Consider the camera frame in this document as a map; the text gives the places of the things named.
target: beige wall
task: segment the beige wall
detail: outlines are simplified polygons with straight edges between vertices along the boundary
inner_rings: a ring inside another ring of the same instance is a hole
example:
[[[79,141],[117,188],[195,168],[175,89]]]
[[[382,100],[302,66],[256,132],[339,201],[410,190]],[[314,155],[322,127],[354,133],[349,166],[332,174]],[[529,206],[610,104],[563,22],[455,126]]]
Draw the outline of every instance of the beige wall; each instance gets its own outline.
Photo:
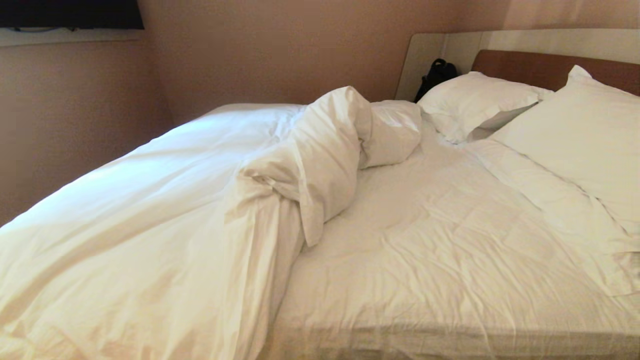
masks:
[[[142,42],[0,47],[0,225],[171,126]]]
[[[450,32],[638,28],[640,0],[452,0]]]
[[[633,28],[639,0],[139,0],[177,123],[230,102],[393,98],[412,34]]]

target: black tv screen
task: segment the black tv screen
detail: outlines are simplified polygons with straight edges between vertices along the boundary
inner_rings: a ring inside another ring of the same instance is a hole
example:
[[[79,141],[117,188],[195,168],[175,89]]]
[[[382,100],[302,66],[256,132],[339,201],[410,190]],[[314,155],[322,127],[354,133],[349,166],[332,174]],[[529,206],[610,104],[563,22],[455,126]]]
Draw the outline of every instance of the black tv screen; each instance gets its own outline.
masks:
[[[144,29],[136,0],[0,0],[0,28]]]

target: mattress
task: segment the mattress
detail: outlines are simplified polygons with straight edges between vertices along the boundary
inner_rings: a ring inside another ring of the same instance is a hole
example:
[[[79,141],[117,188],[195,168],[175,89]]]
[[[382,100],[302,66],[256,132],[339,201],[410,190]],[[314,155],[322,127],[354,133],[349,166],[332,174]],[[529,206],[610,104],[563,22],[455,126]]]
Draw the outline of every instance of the mattress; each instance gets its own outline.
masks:
[[[604,295],[522,194],[424,123],[404,163],[294,264],[260,359],[637,359],[640,297]]]

